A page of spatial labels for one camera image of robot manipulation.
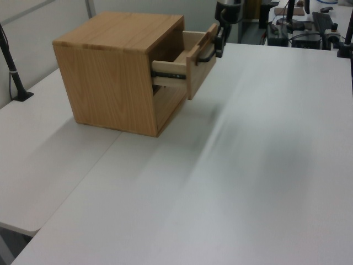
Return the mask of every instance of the cabinet side panel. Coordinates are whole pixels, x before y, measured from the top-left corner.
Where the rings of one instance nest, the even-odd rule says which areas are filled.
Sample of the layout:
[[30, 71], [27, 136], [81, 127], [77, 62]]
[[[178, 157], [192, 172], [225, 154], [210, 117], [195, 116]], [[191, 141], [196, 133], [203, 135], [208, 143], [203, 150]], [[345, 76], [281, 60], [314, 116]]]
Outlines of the cabinet side panel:
[[156, 136], [148, 57], [54, 46], [76, 122]]

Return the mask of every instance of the drawer handle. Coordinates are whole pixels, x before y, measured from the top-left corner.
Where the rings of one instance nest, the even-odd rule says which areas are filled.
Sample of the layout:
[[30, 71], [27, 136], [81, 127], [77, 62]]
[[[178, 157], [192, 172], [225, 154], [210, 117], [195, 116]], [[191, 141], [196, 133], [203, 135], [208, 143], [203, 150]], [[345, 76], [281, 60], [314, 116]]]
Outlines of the drawer handle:
[[211, 52], [211, 54], [210, 54], [208, 57], [206, 57], [206, 58], [199, 58], [198, 62], [209, 62], [209, 61], [211, 61], [211, 59], [213, 58], [213, 56], [215, 55], [215, 53], [216, 53], [216, 50], [213, 50], [213, 51]]

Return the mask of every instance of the white table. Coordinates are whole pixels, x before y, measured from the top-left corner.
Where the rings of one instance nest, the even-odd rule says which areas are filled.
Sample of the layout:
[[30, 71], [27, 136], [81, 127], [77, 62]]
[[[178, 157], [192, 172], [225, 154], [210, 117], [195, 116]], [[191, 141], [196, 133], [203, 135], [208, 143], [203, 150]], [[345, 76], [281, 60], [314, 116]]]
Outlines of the white table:
[[[277, 7], [285, 7], [288, 1], [279, 0], [278, 2], [279, 5]], [[341, 35], [343, 37], [346, 37], [347, 28], [353, 7], [339, 6], [337, 4], [323, 4], [318, 2], [317, 0], [311, 0], [310, 14], [305, 13], [304, 16], [294, 15], [293, 19], [297, 21], [313, 21], [312, 12], [320, 12], [320, 9], [323, 7], [333, 7], [333, 10], [330, 10], [328, 14], [331, 16], [332, 22], [338, 24], [338, 31], [340, 31]], [[269, 11], [269, 22], [272, 21], [274, 17], [275, 8], [271, 8]], [[274, 23], [276, 23], [277, 19], [280, 19], [281, 17], [281, 15], [278, 15], [275, 18]]]
[[73, 119], [59, 70], [0, 110], [0, 227], [34, 236], [119, 136]]
[[349, 264], [352, 111], [349, 60], [227, 44], [160, 138], [122, 133], [13, 264]]

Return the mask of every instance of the wooden box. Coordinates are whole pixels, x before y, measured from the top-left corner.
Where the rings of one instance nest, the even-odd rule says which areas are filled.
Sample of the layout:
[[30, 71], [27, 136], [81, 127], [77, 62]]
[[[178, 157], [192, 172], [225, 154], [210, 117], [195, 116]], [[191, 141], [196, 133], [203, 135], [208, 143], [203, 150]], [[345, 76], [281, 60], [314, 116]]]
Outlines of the wooden box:
[[198, 58], [216, 33], [184, 31], [181, 15], [104, 12], [54, 40], [76, 122], [158, 136], [215, 64]]

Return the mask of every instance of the white wall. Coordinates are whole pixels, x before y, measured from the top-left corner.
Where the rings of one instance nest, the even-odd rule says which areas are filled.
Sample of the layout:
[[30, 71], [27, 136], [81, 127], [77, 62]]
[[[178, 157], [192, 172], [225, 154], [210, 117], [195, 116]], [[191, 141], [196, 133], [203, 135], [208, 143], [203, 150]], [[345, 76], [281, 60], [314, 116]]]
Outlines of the white wall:
[[[192, 31], [206, 31], [214, 19], [216, 0], [94, 0], [97, 14], [102, 11], [141, 12], [160, 14], [181, 14], [185, 16], [185, 28]], [[228, 39], [237, 42], [238, 25], [234, 25]]]
[[[53, 39], [87, 20], [85, 0], [55, 0], [3, 26], [25, 89], [58, 68], [52, 48]], [[7, 64], [0, 54], [0, 108], [10, 102], [8, 75]], [[13, 82], [12, 86], [14, 96], [16, 89]]]

